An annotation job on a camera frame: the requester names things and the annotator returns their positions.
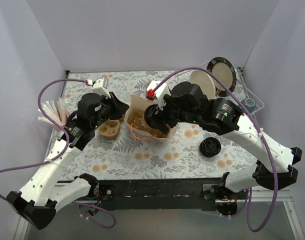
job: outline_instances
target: gray wall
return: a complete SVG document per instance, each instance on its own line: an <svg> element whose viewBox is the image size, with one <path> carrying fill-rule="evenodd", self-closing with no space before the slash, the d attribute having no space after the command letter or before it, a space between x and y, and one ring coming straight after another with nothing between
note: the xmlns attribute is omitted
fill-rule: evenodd
<svg viewBox="0 0 305 240"><path fill-rule="evenodd" d="M27 0L65 70L244 66L278 0Z"/></svg>
<svg viewBox="0 0 305 240"><path fill-rule="evenodd" d="M64 70L25 0L0 0L0 169L42 162L51 129L37 121L37 95ZM44 97L54 99L61 86ZM18 190L36 169L0 175L0 192ZM0 240L13 239L19 216L0 199Z"/></svg>
<svg viewBox="0 0 305 240"><path fill-rule="evenodd" d="M305 233L305 0L280 0L246 65L249 88L265 103L258 121L273 138L303 150L291 186Z"/></svg>

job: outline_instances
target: table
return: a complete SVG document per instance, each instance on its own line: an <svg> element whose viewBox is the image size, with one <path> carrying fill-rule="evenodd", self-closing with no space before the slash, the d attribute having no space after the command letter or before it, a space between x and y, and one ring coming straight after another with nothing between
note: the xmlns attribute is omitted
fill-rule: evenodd
<svg viewBox="0 0 305 240"><path fill-rule="evenodd" d="M124 71L70 73L71 79L109 79L108 90L127 103L131 94L145 97L145 88L152 80L162 80L172 71ZM171 78L170 88L178 83ZM70 112L91 87L84 83L67 82L63 96ZM243 99L242 92L234 92ZM215 137L221 143L221 152L211 158L199 152L200 143ZM56 134L52 135L52 147ZM72 181L75 176L88 173L99 180L125 179L172 179L221 177L225 172L234 172L256 162L256 158L236 143L202 130L196 124L180 123L173 137L166 143L154 139L137 140L124 123L118 137L103 139L98 132L82 153L61 176L61 181Z"/></svg>

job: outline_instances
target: open box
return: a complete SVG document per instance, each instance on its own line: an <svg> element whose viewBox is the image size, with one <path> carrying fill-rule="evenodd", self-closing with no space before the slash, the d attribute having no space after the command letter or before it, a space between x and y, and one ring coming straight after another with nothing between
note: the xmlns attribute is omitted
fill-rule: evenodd
<svg viewBox="0 0 305 240"><path fill-rule="evenodd" d="M153 129L151 127L145 127L142 124L142 118L144 115L144 112L147 107L150 105L156 104L156 102L150 101L148 99L144 99L138 95L131 95L129 98L129 109L127 110L125 117L124 117L124 123L125 125L130 128L131 124L133 123L132 131L134 133L149 137L152 137L156 141L159 142L167 142L168 140L172 139L176 133L177 126L174 128L169 129L169 133L167 135L163 134L158 129Z"/></svg>

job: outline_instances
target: wire dish rack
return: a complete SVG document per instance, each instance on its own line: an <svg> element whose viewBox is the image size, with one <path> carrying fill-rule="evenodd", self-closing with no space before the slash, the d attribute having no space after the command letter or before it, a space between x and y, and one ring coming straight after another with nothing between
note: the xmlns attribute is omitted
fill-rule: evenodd
<svg viewBox="0 0 305 240"><path fill-rule="evenodd" d="M200 65L199 67L206 69L208 63L209 62L206 62L206 63ZM175 82L178 84L178 83L181 83L181 82L184 82L184 81L189 81L190 76L192 74L192 71L194 71L194 70L187 70L187 71L184 71L184 72L178 74L175 77ZM251 90L249 90L248 87L246 87L245 80L244 80L244 77L243 77L243 71L241 70L241 68L240 67L237 67L237 69L235 68L235 72L236 72L236 86L235 86L235 89L233 91L233 94L240 101L242 101L244 99L247 99L247 98L253 99L254 102L255 102L255 108L251 112L251 115L254 115L260 109L262 109L265 106L265 104ZM237 104L237 102L230 95L226 96L225 99L228 99L228 100L232 101L233 103Z"/></svg>

